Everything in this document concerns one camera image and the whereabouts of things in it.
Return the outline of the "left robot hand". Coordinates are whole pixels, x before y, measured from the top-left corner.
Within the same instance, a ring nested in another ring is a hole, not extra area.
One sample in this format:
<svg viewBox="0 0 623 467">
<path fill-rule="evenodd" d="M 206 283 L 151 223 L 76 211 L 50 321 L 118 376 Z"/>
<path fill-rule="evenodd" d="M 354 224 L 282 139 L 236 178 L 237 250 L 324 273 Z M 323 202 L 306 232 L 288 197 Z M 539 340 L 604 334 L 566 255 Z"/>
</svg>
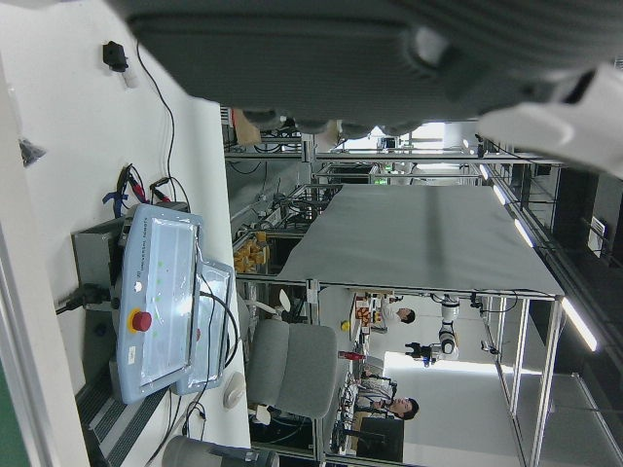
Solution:
<svg viewBox="0 0 623 467">
<path fill-rule="evenodd" d="M 489 139 L 622 173 L 618 1 L 113 1 L 188 94 L 313 127 Z"/>
</svg>

